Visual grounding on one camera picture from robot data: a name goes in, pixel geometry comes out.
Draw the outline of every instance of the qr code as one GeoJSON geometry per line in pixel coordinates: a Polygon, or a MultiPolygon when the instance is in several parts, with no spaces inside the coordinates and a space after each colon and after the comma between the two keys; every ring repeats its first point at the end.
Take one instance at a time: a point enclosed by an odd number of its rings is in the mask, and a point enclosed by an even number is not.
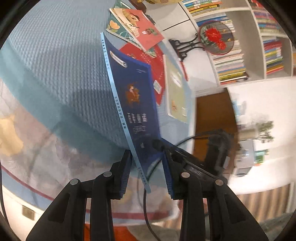
{"type": "Polygon", "coordinates": [[[182,115],[187,117],[188,115],[188,110],[182,107],[182,115]]]}
{"type": "Polygon", "coordinates": [[[153,88],[155,89],[155,91],[156,91],[158,94],[161,93],[162,87],[161,87],[161,85],[157,82],[157,80],[154,80],[153,88]]]}

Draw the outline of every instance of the blue book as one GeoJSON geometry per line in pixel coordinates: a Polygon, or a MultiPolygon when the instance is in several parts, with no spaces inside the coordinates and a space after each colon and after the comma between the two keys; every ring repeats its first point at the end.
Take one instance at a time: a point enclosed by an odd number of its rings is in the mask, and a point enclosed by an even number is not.
{"type": "Polygon", "coordinates": [[[116,49],[101,33],[107,73],[128,146],[146,191],[149,166],[162,156],[152,146],[160,139],[151,66],[116,49]]]}
{"type": "Polygon", "coordinates": [[[196,24],[200,27],[201,25],[203,25],[204,23],[209,22],[209,21],[221,22],[221,21],[225,21],[225,20],[229,20],[229,18],[227,16],[225,16],[225,17],[218,17],[218,18],[211,18],[211,19],[207,19],[207,20],[196,22],[196,24]]]}

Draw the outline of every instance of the stack of books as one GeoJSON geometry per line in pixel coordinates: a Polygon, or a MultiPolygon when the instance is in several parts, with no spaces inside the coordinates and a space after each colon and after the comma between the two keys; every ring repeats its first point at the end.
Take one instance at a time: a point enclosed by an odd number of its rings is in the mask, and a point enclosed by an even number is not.
{"type": "Polygon", "coordinates": [[[283,56],[281,55],[282,43],[276,37],[262,37],[262,39],[265,51],[266,73],[272,74],[283,70],[283,56]]]}
{"type": "Polygon", "coordinates": [[[280,32],[280,25],[276,19],[257,1],[248,0],[258,22],[261,33],[276,34],[280,32]]]}
{"type": "Polygon", "coordinates": [[[222,4],[221,0],[183,0],[182,3],[193,17],[201,13],[217,10],[222,4]]]}
{"type": "MultiPolygon", "coordinates": [[[[197,22],[197,25],[200,27],[208,21],[219,21],[225,24],[232,33],[235,33],[232,20],[229,19],[225,13],[211,15],[210,19],[202,18],[199,20],[199,22],[197,22]]],[[[219,76],[219,82],[221,85],[249,79],[249,76],[246,73],[243,56],[244,54],[242,53],[239,40],[237,39],[234,40],[233,48],[229,53],[225,55],[212,54],[214,65],[219,76]]]]}

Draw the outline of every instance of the red stripe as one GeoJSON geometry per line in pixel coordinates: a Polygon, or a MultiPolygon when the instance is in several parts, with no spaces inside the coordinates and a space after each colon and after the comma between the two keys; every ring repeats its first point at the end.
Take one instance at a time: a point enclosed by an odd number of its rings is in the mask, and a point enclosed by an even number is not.
{"type": "MultiPolygon", "coordinates": [[[[54,198],[32,188],[31,186],[29,186],[28,184],[26,184],[25,182],[21,181],[20,179],[18,179],[15,175],[13,175],[10,171],[8,171],[4,166],[1,166],[2,170],[5,171],[12,179],[16,180],[18,183],[20,183],[21,185],[23,185],[24,187],[28,188],[30,191],[50,200],[53,201],[54,198]]],[[[166,218],[170,215],[169,211],[164,211],[164,212],[156,212],[156,213],[147,213],[147,217],[149,220],[157,220],[157,219],[163,219],[166,218]]],[[[120,219],[145,219],[144,214],[143,213],[112,213],[112,217],[113,218],[120,218],[120,219]]]]}

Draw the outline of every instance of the round fan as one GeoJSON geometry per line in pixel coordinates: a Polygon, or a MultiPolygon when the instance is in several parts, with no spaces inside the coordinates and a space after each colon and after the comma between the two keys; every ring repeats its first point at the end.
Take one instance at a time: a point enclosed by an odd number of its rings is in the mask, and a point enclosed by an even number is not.
{"type": "Polygon", "coordinates": [[[215,55],[229,53],[234,45],[231,30],[223,23],[209,21],[199,28],[200,41],[206,51],[215,55]]]}

